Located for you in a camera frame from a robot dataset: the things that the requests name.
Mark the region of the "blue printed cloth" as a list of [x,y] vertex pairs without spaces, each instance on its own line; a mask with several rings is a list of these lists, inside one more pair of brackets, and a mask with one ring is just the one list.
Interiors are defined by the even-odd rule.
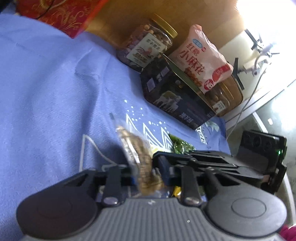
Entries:
[[104,40],[1,13],[1,240],[22,238],[15,213],[26,197],[80,168],[126,162],[113,119],[162,149],[175,135],[197,150],[230,152],[223,119],[194,131],[148,103],[139,74]]

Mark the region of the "clear brown snack packet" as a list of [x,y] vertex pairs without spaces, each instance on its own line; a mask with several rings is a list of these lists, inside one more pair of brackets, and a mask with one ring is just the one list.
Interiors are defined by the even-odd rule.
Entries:
[[113,123],[138,191],[148,196],[163,189],[163,180],[152,166],[152,150],[147,138],[125,121],[115,119]]

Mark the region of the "nut jar gold lid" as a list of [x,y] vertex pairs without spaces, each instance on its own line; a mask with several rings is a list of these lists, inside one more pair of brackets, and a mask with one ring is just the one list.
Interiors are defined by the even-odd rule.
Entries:
[[159,54],[165,53],[177,37],[177,31],[157,14],[139,25],[116,51],[117,58],[137,72]]

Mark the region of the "red gift box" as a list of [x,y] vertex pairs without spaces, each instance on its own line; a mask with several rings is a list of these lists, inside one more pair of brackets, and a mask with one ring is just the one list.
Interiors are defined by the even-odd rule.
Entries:
[[74,38],[87,29],[107,2],[108,0],[22,0],[16,1],[16,11],[21,16],[42,21]]

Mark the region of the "white power strip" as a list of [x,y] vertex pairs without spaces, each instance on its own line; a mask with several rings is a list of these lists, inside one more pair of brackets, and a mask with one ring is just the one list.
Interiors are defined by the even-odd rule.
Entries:
[[248,61],[247,63],[243,64],[243,71],[245,73],[251,73],[253,76],[257,76],[260,74],[262,68],[268,64],[268,60],[266,58],[259,58],[255,65],[256,58]]

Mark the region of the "pink snack bag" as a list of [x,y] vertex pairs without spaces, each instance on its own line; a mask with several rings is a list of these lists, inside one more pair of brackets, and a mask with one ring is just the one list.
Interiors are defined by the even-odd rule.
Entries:
[[231,76],[233,66],[212,44],[200,25],[192,25],[187,39],[169,58],[206,93]]

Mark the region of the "brown snack jar gold lid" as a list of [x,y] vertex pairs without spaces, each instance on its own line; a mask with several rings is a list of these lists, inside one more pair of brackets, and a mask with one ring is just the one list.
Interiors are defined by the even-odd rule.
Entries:
[[218,117],[229,113],[243,101],[241,88],[233,76],[217,83],[205,93],[205,97]]

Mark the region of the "dark green snack packet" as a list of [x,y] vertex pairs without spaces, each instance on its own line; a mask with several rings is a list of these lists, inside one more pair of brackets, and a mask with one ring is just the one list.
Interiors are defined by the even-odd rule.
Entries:
[[188,154],[190,151],[194,151],[195,147],[188,142],[178,138],[172,134],[169,134],[171,142],[173,143],[173,150],[176,154]]

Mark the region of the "black sheep print box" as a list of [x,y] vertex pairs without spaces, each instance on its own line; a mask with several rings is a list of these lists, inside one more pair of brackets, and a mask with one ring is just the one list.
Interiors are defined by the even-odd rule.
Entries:
[[193,130],[216,115],[199,87],[164,54],[143,69],[140,80],[149,103]]

